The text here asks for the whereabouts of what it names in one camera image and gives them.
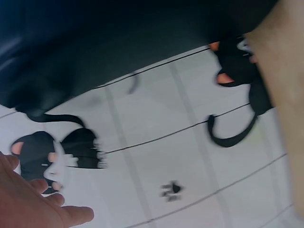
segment grid line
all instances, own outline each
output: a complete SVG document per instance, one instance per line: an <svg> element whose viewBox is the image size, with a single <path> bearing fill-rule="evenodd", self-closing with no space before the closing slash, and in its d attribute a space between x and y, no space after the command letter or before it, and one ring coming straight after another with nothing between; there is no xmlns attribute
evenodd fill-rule
<svg viewBox="0 0 304 228"><path fill-rule="evenodd" d="M264 141L264 145L266 146L266 154L268 156L269 160L272 160L274 155L273 155L273 149L271 147L268 135L265 134L266 132L266 128L265 128L265 122L264 120L261 118L261 128L262 128L262 134L263 134L263 141ZM278 174L276 171L276 167L274 165L270 166L270 174L272 176L272 185L273 185L273 189L274 189L274 200L275 200L275 206L276 206L276 210L277 212L282 210L282 202L281 202L281 191L278 185Z"/></svg>
<svg viewBox="0 0 304 228"><path fill-rule="evenodd" d="M227 114L227 113L231 113L231 112L233 112L233 111L235 111L235 110L237 110L237 109L240 109L240 108L242 108L242 107L245 107L245 106L247 106L247 105L249 105L249 103L243 104L243 105L241 105L241 106L239 106L239 107L236 107L236 108L234 108L234 109L231 109L231 110L229 110L229 111L226 111L226 112L224 112L224 113L222 113L222 114L216 115L216 117L225 115L225 114ZM149 141L145 141L145 142L141 142L141 143L138 143L138 144L134 144L134 145L132 145L132 146L126 146L126 147L123 147L123 148L121 148L121 149L109 151L109 152L107 152L107 153L114 153L114 152L118 152L118 151L123 151L123 150L126 150L126 149L130 149L130 148L133 148L133 147L145 145L145 144L148 144L148 143L152 143L152 142L155 142L155 141L157 141L157 140L160 140L160 139L164 139L164 138L166 138L166 137L169 137L169 136L171 136L171 135L174 135L174 134L183 132L183 131L188 130L188 129L190 129L190 128L193 128L193 127L195 127L195 126L198 126L198 125L201 125L201 124L205 124L206 122L207 122L207 120L204 120L204 121L201 121L201 122L199 122L199 123L190 125L189 127L185 127L185 128L182 128L182 129L180 129L180 130L178 130L178 131L172 132L172 133L170 133L170 134L166 134L166 135L164 135L164 136L162 136L162 137L158 137L158 138L156 138L156 139L152 139L152 140L149 140Z"/></svg>
<svg viewBox="0 0 304 228"><path fill-rule="evenodd" d="M121 121L120 121L120 118L119 118L118 111L117 111L117 109L115 107L115 104L114 104L112 93L111 93L111 91L109 90L108 87L105 88L105 95L106 95L107 101L109 103L109 108L110 108L111 115L113 117L114 126L116 128L117 134L119 135L119 143L120 143L121 146L126 146L127 145L127 139L124 135L122 124L121 124ZM132 156L131 156L131 154L128 150L125 150L122 154L123 154L124 160L125 160L125 162L128 166L128 170L130 172L132 181L134 183L135 190L136 190L139 202L141 204L141 207L143 209L143 212L144 212L147 220L151 220L152 219L152 213L151 213L151 210L150 210L150 207L149 207L149 204L148 204L147 197L146 197L145 192L143 190L143 187L142 187L142 184L141 184L141 181L140 181L140 177L138 175L138 172L136 170L134 161L132 159ZM154 223L149 223L149 227L150 228L156 228L156 225Z"/></svg>
<svg viewBox="0 0 304 228"><path fill-rule="evenodd" d="M178 92L180 94L181 100L183 101L184 107L187 110L188 119L191 124L195 124L198 122L198 119L195 116L194 110L192 108L192 105L190 103L190 99L188 97L188 94L186 92L185 86L181 80L180 75L178 74L178 71L176 69L176 66L174 63L169 64L170 71L172 73L174 82L177 86ZM214 167L212 166L211 158L209 156L209 152L206 148L206 146L202 143L202 140L204 137L202 137L201 132L198 131L199 128L194 128L194 134L195 134L195 140L197 142L200 154L202 156L203 163L205 164L206 171L209 177L209 182L211 184L211 187L213 190L219 189L219 183L218 179L216 177L216 173L214 170ZM229 212L229 208L227 205L227 202L223 198L221 194L216 194L216 198L218 200L218 203L221 208L221 212L223 215L223 219L225 221L225 227L232 228L232 221L231 221L231 215Z"/></svg>
<svg viewBox="0 0 304 228"><path fill-rule="evenodd" d="M142 73L147 72L147 71L149 71L149 70L152 70L152 69L161 67L161 66L163 66L163 65L166 65L166 64L175 62L175 61L180 60L180 59L183 59L183 58L187 58L187 57L189 57L189 56L193 56L193 55L195 55L195 54L197 54L197 53L200 53L200 52L203 52L203 51L207 51L207 50L210 50L210 48L209 48L209 47L204 48L203 50L199 50L199 51L196 51L196 52L194 52L194 53L187 54L187 55L185 55L185 56L182 56L182 57L179 57L179 58L170 60L170 61L166 61L165 63L160 63L160 64L158 64L158 65L156 65L156 66L152 66L152 67L150 67L150 68L148 68L148 69L145 69L145 70L142 70L142 71L135 71L133 74L130 74L130 75L126 76L126 77L123 77L123 78L121 78L121 79L119 79L119 80L117 80L117 81L109 82L109 83L106 83L106 84L104 84L104 85L100 85L100 86L98 86L98 87L96 87L96 88L93 88L93 89L100 89L100 88L103 88L103 87L106 87L106 86L115 84L115 83L117 83L117 82L121 82L121 81L123 81L123 80L125 80L125 79L127 79L127 78L130 78L130 77L133 77L133 76L142 74Z"/></svg>
<svg viewBox="0 0 304 228"><path fill-rule="evenodd" d="M167 213L167 214L164 214L164 215L161 215L161 216L152 218L152 219L150 219L150 220L148 220L148 221L146 221L146 222L141 222L141 223L138 223L138 224L135 224L135 225L132 225L132 226L125 227L125 228L134 228L134 227L138 227L138 226L144 225L144 224L146 224L146 223L149 223L150 221L156 221L156 220L162 219L162 218L164 218L164 217L173 215L173 214L175 214L175 213L178 213L178 212L180 212L180 211L183 211L183 210L185 210L185 209L188 209L188 208L190 208L190 207L192 207L192 206L194 206L194 205L197 205L197 204L199 204L199 203L202 203L203 201L209 199L210 197L215 196L215 195L218 195L220 192L222 192L222 191L224 191L224 190L226 190L226 189L228 189L228 188L230 188L230 187L232 187L232 186L234 186L234 185L236 185L236 184L238 184L238 183L240 183L240 182L242 182L242 181L244 181L244 180L246 180L246 179L248 179L248 178L254 176L255 174L257 174L257 173L261 172L262 170L266 169L267 167L271 166L271 165L274 164L276 161L280 160L281 158L285 157L286 155L287 155L287 153L281 155L280 157L278 157L278 158L272 160L272 161L269 162L268 164L266 164L266 165L264 165L263 167L261 167L261 168L255 170L254 172L248 174L247 176L245 176L245 177L243 177L243 178L241 178L241 179L239 179L239 180L237 180L237 181L235 181L235 182L233 182L233 183L231 183L231 184L229 184L229 185L227 185L227 186L225 186L225 187L223 187L223 188L220 188L220 189L214 191L213 193L211 193L211 194L209 194L209 195L207 195L207 196L205 196L205 197L203 197L203 198L201 198L201 199L199 199L199 200L197 200L197 201L195 201L195 202L193 202L193 203L191 203L191 204L188 204L188 205L186 205L186 206L184 206L184 207L182 207L182 208L179 208L179 209L177 209L177 210L174 210L174 211L172 211L172 212L170 212L170 213ZM282 214L286 209L280 211L276 217L278 217L280 214Z"/></svg>

